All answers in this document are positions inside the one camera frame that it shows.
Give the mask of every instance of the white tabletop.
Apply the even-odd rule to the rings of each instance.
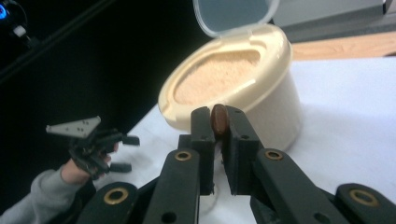
[[[292,63],[304,122],[287,153],[319,188],[335,193],[341,184],[359,183],[396,203],[395,64],[396,58]],[[141,146],[120,145],[112,155],[112,161],[130,162],[132,172],[111,173],[95,186],[123,181],[142,187],[160,174],[182,133],[155,105],[129,132]],[[215,195],[201,197],[200,223],[256,223],[249,197],[230,194],[220,157],[214,182]]]

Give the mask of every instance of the brown granular contents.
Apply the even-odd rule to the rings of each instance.
[[[234,90],[249,80],[260,54],[243,51],[212,56],[196,67],[175,90],[175,100],[195,105]]]

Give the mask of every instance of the cream-colored container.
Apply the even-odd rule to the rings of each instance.
[[[199,4],[194,1],[196,12]],[[270,24],[213,32],[198,11],[205,32],[222,35],[196,50],[163,84],[158,106],[166,121],[189,132],[194,109],[230,105],[245,112],[265,147],[286,150],[300,130],[301,113],[285,34]]]

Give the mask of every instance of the translucent lid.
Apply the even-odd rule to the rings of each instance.
[[[217,37],[242,33],[244,26],[267,23],[277,10],[279,0],[192,0],[195,16],[204,32]]]

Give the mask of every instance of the gray sleeve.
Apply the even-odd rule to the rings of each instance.
[[[61,178],[62,168],[38,175],[31,192],[0,216],[0,224],[43,224],[67,211],[82,186],[65,183]]]

